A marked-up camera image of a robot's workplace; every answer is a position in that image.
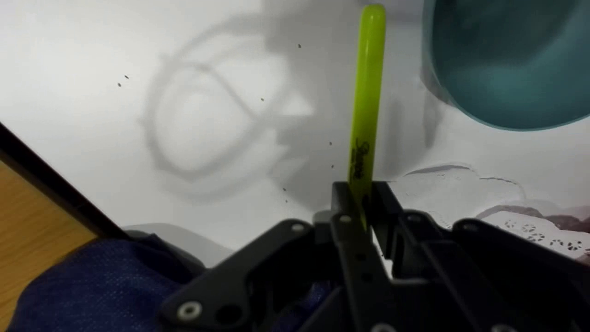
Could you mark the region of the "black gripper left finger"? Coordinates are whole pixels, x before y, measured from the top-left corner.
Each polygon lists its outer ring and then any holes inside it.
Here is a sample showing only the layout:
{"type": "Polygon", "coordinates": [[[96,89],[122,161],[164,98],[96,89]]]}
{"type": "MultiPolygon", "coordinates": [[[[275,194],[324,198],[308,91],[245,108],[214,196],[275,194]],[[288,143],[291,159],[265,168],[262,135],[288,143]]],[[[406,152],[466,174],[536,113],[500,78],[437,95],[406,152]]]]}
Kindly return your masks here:
{"type": "Polygon", "coordinates": [[[347,183],[170,296],[164,332],[400,332],[394,290],[347,183]]]}

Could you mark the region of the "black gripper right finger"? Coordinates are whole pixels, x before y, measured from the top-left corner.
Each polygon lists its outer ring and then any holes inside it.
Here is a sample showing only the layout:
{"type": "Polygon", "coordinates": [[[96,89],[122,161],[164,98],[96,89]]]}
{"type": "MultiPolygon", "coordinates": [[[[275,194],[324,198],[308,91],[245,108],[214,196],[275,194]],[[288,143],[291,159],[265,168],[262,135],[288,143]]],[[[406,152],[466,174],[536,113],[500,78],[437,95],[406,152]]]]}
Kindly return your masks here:
{"type": "Polygon", "coordinates": [[[590,268],[474,218],[442,229],[371,187],[400,332],[590,332],[590,268]]]}

